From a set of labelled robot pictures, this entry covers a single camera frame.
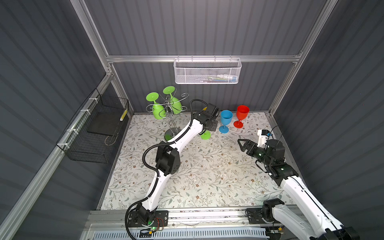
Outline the green wine glass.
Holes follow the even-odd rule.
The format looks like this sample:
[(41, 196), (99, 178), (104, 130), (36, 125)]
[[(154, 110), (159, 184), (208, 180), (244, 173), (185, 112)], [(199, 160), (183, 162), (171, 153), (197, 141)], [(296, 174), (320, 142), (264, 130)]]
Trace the green wine glass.
[(166, 95), (169, 95), (169, 103), (170, 103), (170, 109), (175, 114), (178, 115), (182, 112), (182, 104), (180, 103), (179, 99), (175, 97), (176, 88), (174, 86), (168, 86), (163, 89), (163, 93)]
[(147, 112), (153, 113), (155, 119), (162, 120), (166, 118), (166, 111), (163, 105), (157, 103), (159, 98), (159, 94), (156, 92), (149, 93), (146, 96), (146, 100), (148, 102), (153, 102), (153, 104), (149, 104), (146, 107)]
[(211, 132), (210, 131), (207, 131), (205, 130), (203, 133), (200, 134), (201, 138), (203, 140), (208, 140), (211, 138)]

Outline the blue wine glass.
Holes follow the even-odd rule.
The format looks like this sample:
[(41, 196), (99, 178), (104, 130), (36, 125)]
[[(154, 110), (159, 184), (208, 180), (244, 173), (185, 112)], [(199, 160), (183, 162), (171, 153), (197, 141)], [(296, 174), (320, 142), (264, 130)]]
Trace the blue wine glass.
[(233, 118), (233, 113), (229, 110), (223, 110), (221, 112), (221, 126), (219, 127), (219, 131), (222, 134), (227, 134), (229, 132), (228, 125), (231, 123)]

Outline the red wine glass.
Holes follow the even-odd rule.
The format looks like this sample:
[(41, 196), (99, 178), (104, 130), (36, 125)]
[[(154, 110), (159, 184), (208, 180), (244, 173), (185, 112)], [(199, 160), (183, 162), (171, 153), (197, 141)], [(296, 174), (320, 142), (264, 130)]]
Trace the red wine glass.
[(248, 116), (249, 112), (250, 112), (249, 107), (245, 105), (238, 106), (237, 112), (236, 112), (238, 120), (234, 122), (235, 128), (241, 129), (244, 126), (242, 120), (244, 120)]

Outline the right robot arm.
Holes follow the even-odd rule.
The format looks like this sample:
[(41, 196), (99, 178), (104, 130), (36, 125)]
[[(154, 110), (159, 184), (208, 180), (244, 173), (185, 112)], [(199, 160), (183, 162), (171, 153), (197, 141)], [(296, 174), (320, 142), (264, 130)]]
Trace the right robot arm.
[(242, 152), (263, 164), (266, 173), (295, 202), (306, 217), (292, 212), (280, 199), (264, 201), (262, 218), (265, 222), (280, 222), (300, 240), (358, 240), (360, 235), (352, 227), (344, 226), (316, 199), (295, 169), (285, 161), (285, 147), (278, 140), (258, 145), (251, 140), (239, 139)]

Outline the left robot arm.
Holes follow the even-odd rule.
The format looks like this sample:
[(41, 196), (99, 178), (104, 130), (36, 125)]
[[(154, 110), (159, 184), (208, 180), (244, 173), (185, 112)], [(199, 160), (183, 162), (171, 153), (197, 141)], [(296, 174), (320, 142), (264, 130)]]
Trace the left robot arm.
[(167, 142), (160, 142), (146, 149), (142, 156), (145, 167), (153, 170), (155, 176), (146, 196), (133, 203), (126, 212), (134, 212), (139, 222), (145, 226), (152, 224), (155, 212), (158, 208), (159, 199), (168, 179), (174, 175), (181, 166), (181, 153), (186, 145), (197, 135), (205, 131), (214, 132), (217, 129), (219, 108), (202, 100), (194, 99), (193, 102), (201, 102), (206, 105), (205, 110), (191, 111), (189, 123), (175, 137)]

